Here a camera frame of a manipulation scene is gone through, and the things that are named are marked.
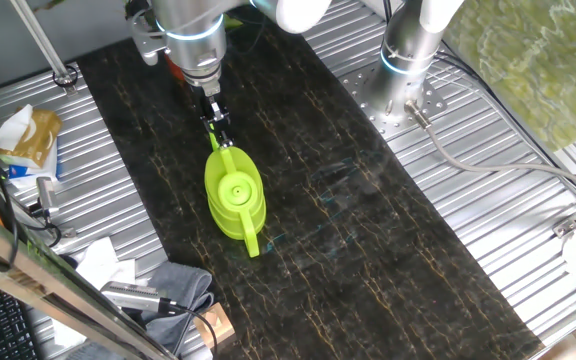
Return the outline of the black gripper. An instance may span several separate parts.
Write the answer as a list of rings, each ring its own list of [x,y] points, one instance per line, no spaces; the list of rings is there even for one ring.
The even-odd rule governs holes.
[[[216,134],[219,148],[228,148],[233,145],[233,139],[226,130],[217,130],[216,123],[229,123],[229,110],[221,93],[200,96],[200,115],[206,130]]]

